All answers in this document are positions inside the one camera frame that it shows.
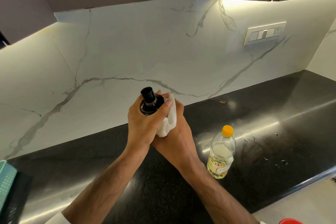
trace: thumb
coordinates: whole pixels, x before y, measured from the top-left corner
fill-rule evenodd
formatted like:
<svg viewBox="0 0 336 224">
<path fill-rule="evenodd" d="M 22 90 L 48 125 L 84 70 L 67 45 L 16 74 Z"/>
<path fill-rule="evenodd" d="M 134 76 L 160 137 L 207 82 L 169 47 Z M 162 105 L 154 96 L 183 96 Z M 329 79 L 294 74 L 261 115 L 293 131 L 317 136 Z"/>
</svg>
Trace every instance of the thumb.
<svg viewBox="0 0 336 224">
<path fill-rule="evenodd" d="M 173 101 L 168 99 L 154 114 L 151 115 L 157 124 L 160 124 L 163 119 L 168 115 L 172 105 Z"/>
</svg>

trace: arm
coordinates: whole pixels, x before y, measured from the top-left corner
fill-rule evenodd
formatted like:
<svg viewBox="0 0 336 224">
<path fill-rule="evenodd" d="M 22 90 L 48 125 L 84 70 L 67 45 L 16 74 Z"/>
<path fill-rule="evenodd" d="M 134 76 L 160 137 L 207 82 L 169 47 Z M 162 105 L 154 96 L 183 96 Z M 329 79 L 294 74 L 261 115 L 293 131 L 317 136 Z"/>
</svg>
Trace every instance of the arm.
<svg viewBox="0 0 336 224">
<path fill-rule="evenodd" d="M 165 138 L 155 137 L 152 145 L 181 173 L 201 198 L 217 224 L 259 224 L 259 222 L 209 174 L 200 161 L 191 129 L 176 101 L 177 124 Z"/>
<path fill-rule="evenodd" d="M 165 102 L 156 113 L 145 116 L 140 111 L 142 100 L 140 96 L 129 109 L 128 138 L 124 152 L 63 210 L 64 217 L 71 224 L 102 223 L 144 160 L 172 102 Z"/>
</svg>

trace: fingernail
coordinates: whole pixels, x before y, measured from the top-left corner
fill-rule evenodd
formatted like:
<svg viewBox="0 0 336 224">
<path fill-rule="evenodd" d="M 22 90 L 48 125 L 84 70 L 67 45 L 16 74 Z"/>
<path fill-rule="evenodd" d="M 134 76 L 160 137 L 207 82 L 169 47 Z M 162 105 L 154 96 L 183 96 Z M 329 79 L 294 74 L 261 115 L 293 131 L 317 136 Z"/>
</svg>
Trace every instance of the fingernail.
<svg viewBox="0 0 336 224">
<path fill-rule="evenodd" d="M 171 107 L 173 105 L 173 101 L 171 101 L 171 100 L 167 100 L 166 103 L 167 103 L 168 107 Z"/>
</svg>

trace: red object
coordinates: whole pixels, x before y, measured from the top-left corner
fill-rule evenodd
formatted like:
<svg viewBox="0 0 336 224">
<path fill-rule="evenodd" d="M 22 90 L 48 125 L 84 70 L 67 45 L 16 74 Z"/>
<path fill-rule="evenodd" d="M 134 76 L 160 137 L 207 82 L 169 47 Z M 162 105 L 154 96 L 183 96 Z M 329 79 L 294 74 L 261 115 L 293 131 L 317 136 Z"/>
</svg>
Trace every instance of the red object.
<svg viewBox="0 0 336 224">
<path fill-rule="evenodd" d="M 283 219 L 279 224 L 303 224 L 302 222 L 294 219 Z"/>
</svg>

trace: hand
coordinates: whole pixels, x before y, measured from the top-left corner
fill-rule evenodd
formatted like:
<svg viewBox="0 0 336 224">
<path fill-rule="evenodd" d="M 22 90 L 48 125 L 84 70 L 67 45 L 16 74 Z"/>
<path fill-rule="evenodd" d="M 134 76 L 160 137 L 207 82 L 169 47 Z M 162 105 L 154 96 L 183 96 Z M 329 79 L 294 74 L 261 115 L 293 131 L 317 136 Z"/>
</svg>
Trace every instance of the hand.
<svg viewBox="0 0 336 224">
<path fill-rule="evenodd" d="M 169 97 L 169 93 L 162 94 L 164 98 Z M 160 123 L 168 115 L 171 100 L 167 100 L 154 114 L 144 115 L 140 111 L 143 97 L 140 95 L 135 103 L 128 110 L 128 139 L 126 149 L 149 150 Z"/>
<path fill-rule="evenodd" d="M 175 99 L 177 122 L 166 137 L 154 138 L 152 145 L 183 175 L 191 164 L 199 163 L 191 129 L 183 116 L 184 106 Z"/>
</svg>

